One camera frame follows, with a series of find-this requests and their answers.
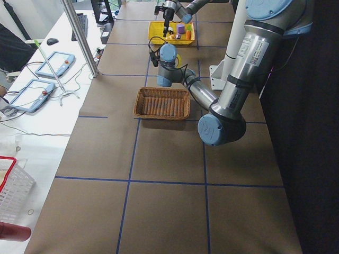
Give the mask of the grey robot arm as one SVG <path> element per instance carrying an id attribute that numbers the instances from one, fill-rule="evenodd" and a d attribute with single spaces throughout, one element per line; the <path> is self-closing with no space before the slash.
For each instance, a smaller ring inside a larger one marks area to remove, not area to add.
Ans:
<path id="1" fill-rule="evenodd" d="M 282 39 L 308 33 L 313 23 L 314 1 L 239 1 L 224 60 L 211 70 L 223 85 L 220 96 L 206 88 L 194 71 L 175 65 L 177 49 L 165 43 L 158 57 L 157 83 L 183 84 L 208 113 L 198 123 L 201 140 L 219 146 L 240 139 L 246 131 L 241 109 L 260 76 L 269 73 Z"/>
<path id="2" fill-rule="evenodd" d="M 192 20 L 192 15 L 199 9 L 203 8 L 208 0 L 192 1 L 187 7 L 184 7 L 179 1 L 165 1 L 162 6 L 158 6 L 158 10 L 163 12 L 164 28 L 163 36 L 166 37 L 169 31 L 170 21 L 176 15 L 184 24 L 188 24 Z"/>

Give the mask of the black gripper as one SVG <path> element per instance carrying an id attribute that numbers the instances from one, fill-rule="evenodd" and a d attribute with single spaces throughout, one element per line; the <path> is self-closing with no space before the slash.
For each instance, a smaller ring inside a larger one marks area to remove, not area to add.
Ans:
<path id="1" fill-rule="evenodd" d="M 169 27 L 169 24 L 170 24 L 169 22 L 173 19 L 173 9 L 167 8 L 164 11 L 163 18 L 164 18 L 163 34 L 164 34 L 164 37 L 167 37 L 168 27 Z"/>

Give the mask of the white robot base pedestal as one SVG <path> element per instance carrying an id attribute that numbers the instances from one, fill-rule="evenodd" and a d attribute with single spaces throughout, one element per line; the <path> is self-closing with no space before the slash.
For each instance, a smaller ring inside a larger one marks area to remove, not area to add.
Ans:
<path id="1" fill-rule="evenodd" d="M 227 77 L 233 69 L 235 59 L 245 36 L 244 23 L 247 19 L 245 3 L 245 0 L 238 1 L 225 57 L 218 65 L 209 66 L 212 90 L 223 90 Z"/>

